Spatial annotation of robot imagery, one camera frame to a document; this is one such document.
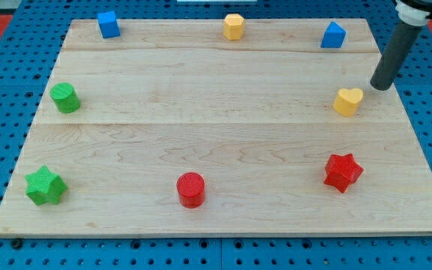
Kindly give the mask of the white and black rod mount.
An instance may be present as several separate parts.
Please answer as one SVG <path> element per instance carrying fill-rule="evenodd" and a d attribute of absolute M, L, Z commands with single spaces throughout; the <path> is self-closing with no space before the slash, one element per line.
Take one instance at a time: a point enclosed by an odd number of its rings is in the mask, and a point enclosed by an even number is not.
<path fill-rule="evenodd" d="M 411 26 L 425 26 L 432 20 L 432 0 L 395 0 L 399 18 Z"/>

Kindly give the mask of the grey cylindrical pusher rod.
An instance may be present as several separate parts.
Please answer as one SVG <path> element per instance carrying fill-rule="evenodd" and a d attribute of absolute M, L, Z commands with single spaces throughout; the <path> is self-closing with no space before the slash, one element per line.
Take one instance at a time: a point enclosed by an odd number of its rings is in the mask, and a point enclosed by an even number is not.
<path fill-rule="evenodd" d="M 402 20 L 398 22 L 370 79 L 375 89 L 386 91 L 390 88 L 421 30 L 421 26 Z"/>

